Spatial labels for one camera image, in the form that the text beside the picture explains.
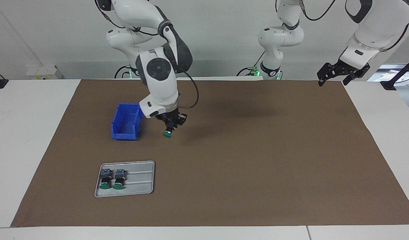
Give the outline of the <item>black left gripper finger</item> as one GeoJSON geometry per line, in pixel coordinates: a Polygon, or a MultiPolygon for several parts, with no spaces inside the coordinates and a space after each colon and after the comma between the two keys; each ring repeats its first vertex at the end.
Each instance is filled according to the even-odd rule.
{"type": "Polygon", "coordinates": [[[343,80],[343,85],[344,86],[348,85],[352,80],[356,78],[362,78],[369,69],[370,69],[370,65],[365,65],[360,70],[350,71],[345,77],[345,79],[343,80]]]}
{"type": "Polygon", "coordinates": [[[325,82],[337,76],[337,64],[325,63],[318,71],[318,85],[323,87],[325,82]]]}

